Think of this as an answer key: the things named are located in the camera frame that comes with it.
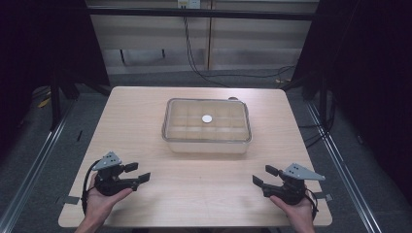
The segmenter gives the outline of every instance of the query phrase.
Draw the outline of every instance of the hand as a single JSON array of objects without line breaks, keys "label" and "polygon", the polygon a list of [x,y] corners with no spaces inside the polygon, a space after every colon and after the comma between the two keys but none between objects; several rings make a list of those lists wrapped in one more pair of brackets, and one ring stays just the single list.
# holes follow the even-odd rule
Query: hand
[{"label": "hand", "polygon": [[88,192],[86,216],[76,230],[78,233],[95,232],[103,225],[116,203],[133,192],[131,188],[126,188],[113,196],[105,196],[94,188],[95,177],[96,174],[91,177],[88,188],[93,188]]},{"label": "hand", "polygon": [[308,199],[303,198],[294,206],[286,204],[277,196],[270,196],[270,200],[285,212],[295,232],[315,232],[312,219],[312,204]]}]

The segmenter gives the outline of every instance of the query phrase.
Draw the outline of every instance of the wooden table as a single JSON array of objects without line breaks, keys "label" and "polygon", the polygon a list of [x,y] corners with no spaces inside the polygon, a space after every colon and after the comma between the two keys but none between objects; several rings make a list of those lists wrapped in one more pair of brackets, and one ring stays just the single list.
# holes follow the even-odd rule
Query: wooden table
[{"label": "wooden table", "polygon": [[[245,154],[175,153],[161,137],[167,101],[171,98],[237,97],[249,109],[253,140]],[[151,172],[151,180],[119,202],[105,224],[118,227],[262,227],[289,225],[282,210],[252,183],[252,175],[282,185],[264,171],[270,164],[286,169],[296,162],[314,171],[286,94],[276,89],[204,87],[116,87],[108,100],[84,161],[70,191],[81,196],[86,170],[108,151],[123,164],[139,169],[121,178]],[[307,181],[321,191],[319,182]],[[324,199],[315,225],[331,224]],[[66,204],[59,218],[76,227],[82,205]]]}]

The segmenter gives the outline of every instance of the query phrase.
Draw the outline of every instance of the food storage box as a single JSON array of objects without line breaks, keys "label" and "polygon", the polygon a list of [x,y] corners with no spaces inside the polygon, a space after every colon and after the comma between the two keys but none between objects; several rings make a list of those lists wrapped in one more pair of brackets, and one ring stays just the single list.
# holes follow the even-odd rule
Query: food storage box
[{"label": "food storage box", "polygon": [[162,137],[174,152],[244,153],[252,140],[247,106],[232,99],[170,99]]}]

